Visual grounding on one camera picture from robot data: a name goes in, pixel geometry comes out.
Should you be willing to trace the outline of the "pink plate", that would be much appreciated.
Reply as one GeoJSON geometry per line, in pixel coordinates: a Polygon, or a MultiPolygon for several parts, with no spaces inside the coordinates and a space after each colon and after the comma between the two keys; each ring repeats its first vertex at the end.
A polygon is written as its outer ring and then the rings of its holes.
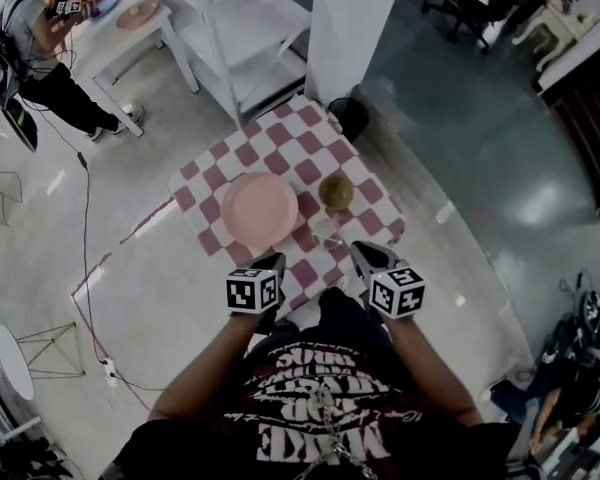
{"type": "Polygon", "coordinates": [[[294,229],[299,213],[293,188],[283,177],[251,172],[231,182],[221,203],[221,218],[240,244],[267,249],[294,229]]]}
{"type": "Polygon", "coordinates": [[[142,0],[122,12],[116,21],[118,29],[133,31],[147,23],[160,10],[158,0],[142,0]]]}

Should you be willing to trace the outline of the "pink white checkered tablecloth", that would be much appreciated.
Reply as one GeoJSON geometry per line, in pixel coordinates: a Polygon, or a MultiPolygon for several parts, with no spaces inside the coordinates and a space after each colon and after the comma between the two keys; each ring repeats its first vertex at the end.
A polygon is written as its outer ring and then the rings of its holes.
{"type": "Polygon", "coordinates": [[[294,229],[274,247],[285,254],[287,263],[283,314],[352,273],[348,243],[393,245],[404,233],[402,212],[347,141],[335,117],[297,96],[213,145],[171,178],[170,191],[185,220],[223,273],[263,252],[238,243],[221,218],[221,203],[231,182],[251,172],[283,177],[299,204],[294,229]],[[333,173],[344,173],[354,187],[353,200],[342,211],[326,208],[318,195],[321,181],[333,173]],[[311,235],[315,223],[325,218],[337,220],[344,239],[343,245],[329,251],[311,235]]]}

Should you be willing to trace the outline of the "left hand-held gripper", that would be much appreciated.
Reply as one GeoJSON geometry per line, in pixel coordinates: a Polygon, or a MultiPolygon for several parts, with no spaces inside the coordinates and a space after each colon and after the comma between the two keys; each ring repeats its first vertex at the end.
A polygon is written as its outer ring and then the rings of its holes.
{"type": "Polygon", "coordinates": [[[225,280],[229,313],[255,316],[259,328],[271,328],[284,298],[286,256],[263,254],[238,267],[225,280]]]}

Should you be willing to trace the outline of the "black printed t-shirt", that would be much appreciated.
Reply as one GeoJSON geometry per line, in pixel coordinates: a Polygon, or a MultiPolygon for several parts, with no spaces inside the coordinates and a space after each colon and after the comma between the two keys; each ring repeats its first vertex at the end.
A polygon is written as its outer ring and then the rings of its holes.
{"type": "Polygon", "coordinates": [[[390,351],[247,356],[219,410],[140,426],[99,480],[503,480],[517,430],[436,410],[390,351]]]}

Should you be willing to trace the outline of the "white square table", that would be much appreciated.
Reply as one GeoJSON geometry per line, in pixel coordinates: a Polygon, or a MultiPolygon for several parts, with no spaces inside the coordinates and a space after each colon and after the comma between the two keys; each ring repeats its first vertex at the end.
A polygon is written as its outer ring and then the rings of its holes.
{"type": "Polygon", "coordinates": [[[96,21],[85,21],[75,27],[72,50],[76,54],[76,60],[70,69],[74,80],[87,95],[100,107],[115,115],[137,137],[143,135],[142,128],[109,94],[111,83],[102,78],[102,73],[142,41],[159,37],[170,49],[190,91],[199,91],[183,41],[170,22],[169,7],[159,4],[150,19],[134,30],[124,30],[117,26],[124,11],[142,1],[144,0],[119,0],[115,8],[104,17],[96,21]]]}

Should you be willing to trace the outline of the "white square pillar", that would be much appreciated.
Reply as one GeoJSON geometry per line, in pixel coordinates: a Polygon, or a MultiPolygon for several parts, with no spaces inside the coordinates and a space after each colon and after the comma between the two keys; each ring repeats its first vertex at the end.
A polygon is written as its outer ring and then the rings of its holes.
{"type": "Polygon", "coordinates": [[[364,78],[395,0],[313,0],[305,93],[323,105],[364,78]]]}

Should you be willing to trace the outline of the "olive brown bowl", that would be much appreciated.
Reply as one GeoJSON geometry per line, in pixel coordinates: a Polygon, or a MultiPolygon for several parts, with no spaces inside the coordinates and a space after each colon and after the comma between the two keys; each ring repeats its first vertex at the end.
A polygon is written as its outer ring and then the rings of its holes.
{"type": "Polygon", "coordinates": [[[318,195],[326,208],[342,211],[352,202],[354,187],[344,173],[333,173],[321,181],[318,195]]]}

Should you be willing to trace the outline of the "person's left forearm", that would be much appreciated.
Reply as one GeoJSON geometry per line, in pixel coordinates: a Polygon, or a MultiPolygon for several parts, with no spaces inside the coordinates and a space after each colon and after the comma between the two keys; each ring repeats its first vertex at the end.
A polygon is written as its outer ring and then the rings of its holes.
{"type": "Polygon", "coordinates": [[[258,325],[256,315],[232,314],[204,350],[164,389],[148,420],[198,421],[208,416],[243,360],[258,325]]]}

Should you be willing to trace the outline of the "clear glass cup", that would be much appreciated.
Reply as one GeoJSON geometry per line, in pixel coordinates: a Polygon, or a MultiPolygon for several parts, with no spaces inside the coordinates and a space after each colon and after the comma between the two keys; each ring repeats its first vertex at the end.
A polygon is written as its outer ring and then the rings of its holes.
{"type": "Polygon", "coordinates": [[[325,218],[315,223],[311,228],[311,235],[318,246],[329,251],[344,244],[340,229],[336,219],[325,218]]]}

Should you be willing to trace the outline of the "white curved-leg table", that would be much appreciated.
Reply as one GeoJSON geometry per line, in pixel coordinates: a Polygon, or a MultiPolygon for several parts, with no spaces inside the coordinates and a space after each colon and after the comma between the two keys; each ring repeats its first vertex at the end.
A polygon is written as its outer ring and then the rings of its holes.
{"type": "Polygon", "coordinates": [[[535,67],[536,85],[544,92],[600,50],[600,0],[578,0],[568,15],[561,12],[559,0],[549,0],[511,44],[519,46],[539,31],[553,45],[535,67]]]}

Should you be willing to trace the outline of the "black round bin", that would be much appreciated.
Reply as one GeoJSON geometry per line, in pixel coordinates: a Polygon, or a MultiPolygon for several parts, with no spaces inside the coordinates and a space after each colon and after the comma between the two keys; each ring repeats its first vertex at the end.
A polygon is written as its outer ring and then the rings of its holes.
{"type": "Polygon", "coordinates": [[[338,98],[328,106],[329,112],[337,119],[343,135],[353,143],[369,124],[366,107],[354,98],[338,98]]]}

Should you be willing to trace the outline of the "dark wooden staircase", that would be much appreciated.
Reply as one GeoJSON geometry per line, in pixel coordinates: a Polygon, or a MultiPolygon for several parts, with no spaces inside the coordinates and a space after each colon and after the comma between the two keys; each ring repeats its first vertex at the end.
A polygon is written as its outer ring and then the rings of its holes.
{"type": "Polygon", "coordinates": [[[587,172],[600,218],[600,51],[542,93],[587,172]]]}

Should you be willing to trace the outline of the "white round side table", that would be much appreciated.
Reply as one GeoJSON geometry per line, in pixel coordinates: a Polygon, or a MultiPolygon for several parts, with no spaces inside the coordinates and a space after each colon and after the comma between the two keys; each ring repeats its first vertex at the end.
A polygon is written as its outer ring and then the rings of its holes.
{"type": "Polygon", "coordinates": [[[0,368],[7,382],[23,400],[34,399],[35,380],[65,380],[86,375],[80,360],[73,362],[60,347],[61,339],[76,329],[76,323],[72,322],[16,337],[7,326],[0,324],[0,368]],[[34,364],[48,351],[55,351],[69,366],[69,370],[34,368],[34,364]]]}

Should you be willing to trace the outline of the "person's right forearm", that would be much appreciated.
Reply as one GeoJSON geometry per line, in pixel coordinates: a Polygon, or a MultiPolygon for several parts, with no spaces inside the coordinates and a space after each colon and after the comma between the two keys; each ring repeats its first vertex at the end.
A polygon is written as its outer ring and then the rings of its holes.
{"type": "Polygon", "coordinates": [[[412,317],[383,317],[393,347],[429,402],[465,426],[483,423],[474,401],[412,317]]]}

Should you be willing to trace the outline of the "white metal shelving rack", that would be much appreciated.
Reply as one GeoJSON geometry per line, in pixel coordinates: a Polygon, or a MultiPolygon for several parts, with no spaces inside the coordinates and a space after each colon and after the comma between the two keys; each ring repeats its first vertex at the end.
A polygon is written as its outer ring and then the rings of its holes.
{"type": "Polygon", "coordinates": [[[194,77],[237,125],[301,92],[311,12],[296,0],[160,0],[194,77]]]}

